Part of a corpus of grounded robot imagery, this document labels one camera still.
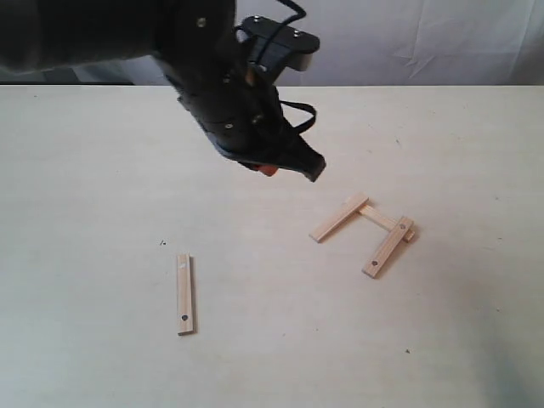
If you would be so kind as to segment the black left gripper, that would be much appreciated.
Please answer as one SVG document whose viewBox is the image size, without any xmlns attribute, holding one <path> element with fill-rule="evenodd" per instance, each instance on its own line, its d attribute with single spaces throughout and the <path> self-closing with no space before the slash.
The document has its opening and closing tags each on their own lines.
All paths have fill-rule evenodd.
<svg viewBox="0 0 544 408">
<path fill-rule="evenodd" d="M 163 29 L 156 61 L 223 157 L 273 177 L 278 167 L 314 183 L 326 168 L 284 117 L 279 94 L 249 61 L 254 39 L 240 40 L 238 27 Z"/>
</svg>

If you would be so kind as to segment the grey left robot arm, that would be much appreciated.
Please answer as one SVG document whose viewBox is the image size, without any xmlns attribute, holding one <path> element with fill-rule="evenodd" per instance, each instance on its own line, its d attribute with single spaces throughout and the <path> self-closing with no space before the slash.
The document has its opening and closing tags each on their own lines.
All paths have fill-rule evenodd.
<svg viewBox="0 0 544 408">
<path fill-rule="evenodd" d="M 14 72 L 150 56 L 178 102 L 223 157 L 253 171 L 285 169 L 316 180 L 325 158 L 292 125 L 275 85 L 304 71 L 318 37 L 293 27 L 306 16 L 293 1 L 283 21 L 235 19 L 233 1 L 4 1 L 1 66 Z"/>
</svg>

